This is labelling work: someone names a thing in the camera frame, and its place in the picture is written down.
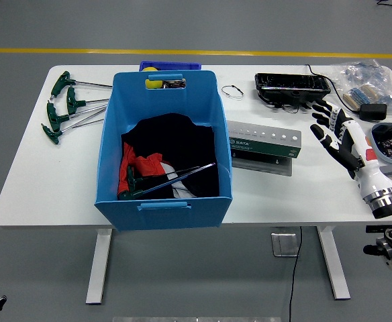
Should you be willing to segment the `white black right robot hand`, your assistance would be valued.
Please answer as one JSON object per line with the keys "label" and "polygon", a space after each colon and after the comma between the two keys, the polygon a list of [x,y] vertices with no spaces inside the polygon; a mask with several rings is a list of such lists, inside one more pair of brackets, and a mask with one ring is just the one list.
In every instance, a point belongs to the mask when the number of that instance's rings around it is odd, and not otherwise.
{"label": "white black right robot hand", "polygon": [[392,198],[392,180],[381,172],[375,151],[360,124],[342,108],[325,100],[316,100],[312,108],[316,123],[311,125],[311,131],[328,154],[349,171],[364,201]]}

